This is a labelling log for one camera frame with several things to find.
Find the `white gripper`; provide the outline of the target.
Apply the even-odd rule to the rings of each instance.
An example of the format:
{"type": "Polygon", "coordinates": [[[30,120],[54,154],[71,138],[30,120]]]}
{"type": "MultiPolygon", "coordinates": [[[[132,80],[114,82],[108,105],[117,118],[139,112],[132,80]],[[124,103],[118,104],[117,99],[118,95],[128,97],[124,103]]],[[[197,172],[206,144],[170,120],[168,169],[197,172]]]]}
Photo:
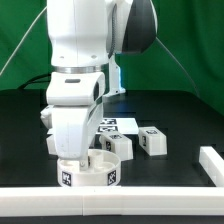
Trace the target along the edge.
{"type": "Polygon", "coordinates": [[[81,160],[80,170],[89,168],[88,148],[103,119],[103,105],[59,107],[52,110],[53,137],[57,155],[66,160],[81,160]]]}

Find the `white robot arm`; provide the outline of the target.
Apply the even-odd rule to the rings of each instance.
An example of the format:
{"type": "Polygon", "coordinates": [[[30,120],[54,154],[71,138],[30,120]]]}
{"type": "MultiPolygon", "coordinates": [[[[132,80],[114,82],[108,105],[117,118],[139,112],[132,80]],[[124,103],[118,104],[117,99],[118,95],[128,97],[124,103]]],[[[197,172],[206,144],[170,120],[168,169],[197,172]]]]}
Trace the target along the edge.
{"type": "Polygon", "coordinates": [[[151,0],[47,0],[54,71],[41,119],[48,150],[88,167],[88,148],[103,117],[104,68],[113,54],[141,53],[155,40],[151,0]]]}

